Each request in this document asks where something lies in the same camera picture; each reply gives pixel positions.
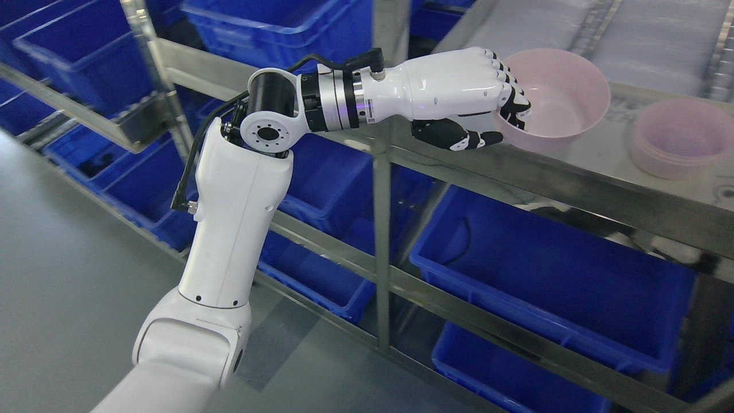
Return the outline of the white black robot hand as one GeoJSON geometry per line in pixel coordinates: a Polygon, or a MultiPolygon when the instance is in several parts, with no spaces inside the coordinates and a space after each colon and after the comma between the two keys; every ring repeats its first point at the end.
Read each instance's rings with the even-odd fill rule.
{"type": "Polygon", "coordinates": [[[509,66],[476,46],[407,60],[382,79],[366,75],[362,89],[367,123],[401,116],[415,139],[447,151],[502,141],[493,115],[524,130],[532,113],[509,66]]]}

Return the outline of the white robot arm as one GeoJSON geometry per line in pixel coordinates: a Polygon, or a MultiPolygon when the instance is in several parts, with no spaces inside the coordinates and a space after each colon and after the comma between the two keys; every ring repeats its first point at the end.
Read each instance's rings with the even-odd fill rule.
{"type": "Polygon", "coordinates": [[[186,200],[183,176],[172,204],[197,222],[181,281],[145,319],[134,368],[95,412],[201,412],[227,386],[249,336],[260,251],[290,185],[291,148],[304,134],[364,123],[361,78],[325,64],[298,76],[260,69],[202,123],[192,147],[198,200],[186,200]]]}

